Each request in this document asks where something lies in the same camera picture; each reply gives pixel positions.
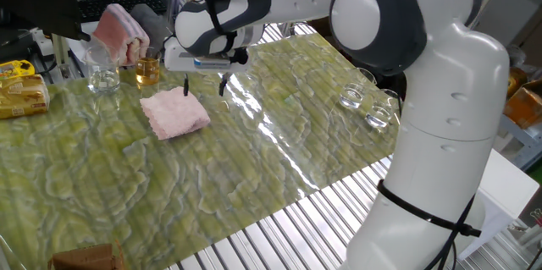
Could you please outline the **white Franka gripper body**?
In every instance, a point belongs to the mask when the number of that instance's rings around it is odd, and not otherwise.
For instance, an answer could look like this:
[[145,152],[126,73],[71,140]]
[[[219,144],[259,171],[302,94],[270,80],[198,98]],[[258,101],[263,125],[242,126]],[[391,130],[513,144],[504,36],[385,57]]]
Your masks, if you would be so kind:
[[235,57],[228,54],[212,54],[206,57],[194,57],[179,43],[176,36],[170,36],[163,43],[163,61],[165,68],[175,72],[246,72],[249,61],[235,62]]

